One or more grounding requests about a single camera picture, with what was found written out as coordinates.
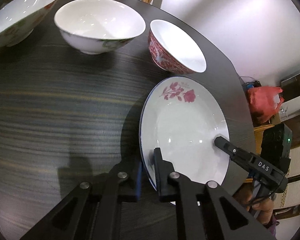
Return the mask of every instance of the metal screw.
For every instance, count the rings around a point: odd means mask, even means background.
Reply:
[[[125,179],[127,176],[128,176],[128,174],[127,174],[126,172],[124,172],[124,171],[120,171],[120,172],[118,173],[118,177],[119,177],[120,179]]]
[[[216,183],[214,180],[210,180],[208,181],[207,185],[210,188],[216,188],[218,186],[218,183]]]
[[[80,188],[87,189],[88,187],[90,187],[90,183],[89,182],[84,181],[84,182],[80,183]]]
[[[177,179],[180,177],[180,174],[174,171],[174,172],[170,173],[169,176],[172,179]]]

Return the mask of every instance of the plate rim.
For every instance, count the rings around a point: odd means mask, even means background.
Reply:
[[[143,151],[142,151],[142,144],[141,144],[141,125],[142,125],[142,118],[143,118],[143,115],[144,115],[144,110],[145,110],[146,104],[147,104],[147,102],[148,102],[150,96],[151,96],[152,93],[154,92],[154,90],[155,90],[162,82],[166,81],[167,79],[175,78],[175,77],[187,78],[187,79],[190,79],[190,80],[192,80],[192,81],[198,83],[199,85],[203,86],[203,85],[200,84],[199,82],[197,82],[197,81],[195,81],[194,79],[189,78],[189,77],[185,77],[185,76],[172,76],[172,77],[168,77],[168,78],[165,78],[165,79],[161,80],[158,84],[156,84],[156,85],[154,86],[154,88],[153,88],[153,89],[151,90],[151,92],[148,94],[148,96],[147,96],[147,98],[146,98],[146,101],[145,101],[144,104],[143,104],[142,111],[141,111],[141,115],[140,115],[140,121],[139,121],[139,149],[140,149],[140,155],[141,155],[142,165],[144,166],[144,168],[145,168],[145,170],[146,170],[146,174],[147,174],[147,176],[148,176],[148,179],[149,179],[149,181],[150,181],[152,187],[153,187],[156,191],[157,191],[157,186],[156,186],[156,184],[152,181],[152,178],[151,178],[151,176],[150,176],[150,174],[149,174],[149,172],[148,172],[148,169],[146,168],[146,162],[145,162],[145,160],[144,160]],[[230,135],[229,135],[229,128],[228,128],[227,123],[226,123],[226,126],[227,126],[227,130],[228,130],[228,137],[230,137]]]

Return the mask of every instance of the dark wooden table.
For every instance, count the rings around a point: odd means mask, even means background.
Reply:
[[[140,13],[147,29],[128,45],[91,56],[71,48],[54,25],[59,0],[24,41],[0,49],[0,230],[19,239],[79,182],[108,172],[138,151],[146,96],[170,74],[147,45],[154,19],[186,31],[203,51],[207,70],[189,75],[219,103],[230,140],[255,151],[248,104],[230,60],[172,15],[139,0],[117,0]],[[233,194],[247,173],[229,164],[223,187]],[[146,176],[138,204],[124,204],[122,239],[177,239],[175,210],[159,203]]]

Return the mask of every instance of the red patterned bowl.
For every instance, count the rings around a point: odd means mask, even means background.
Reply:
[[[174,24],[153,20],[148,37],[153,61],[163,70],[177,74],[202,73],[207,64],[195,41]]]

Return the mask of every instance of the floral bowl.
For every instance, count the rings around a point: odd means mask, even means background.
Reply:
[[[207,64],[195,41],[174,24],[153,20],[148,37],[153,61],[163,70],[177,74],[202,73]]]
[[[57,0],[13,0],[0,10],[0,47],[11,47],[33,31]]]
[[[62,6],[54,22],[70,46],[95,55],[118,49],[146,29],[134,9],[114,0],[75,0]]]

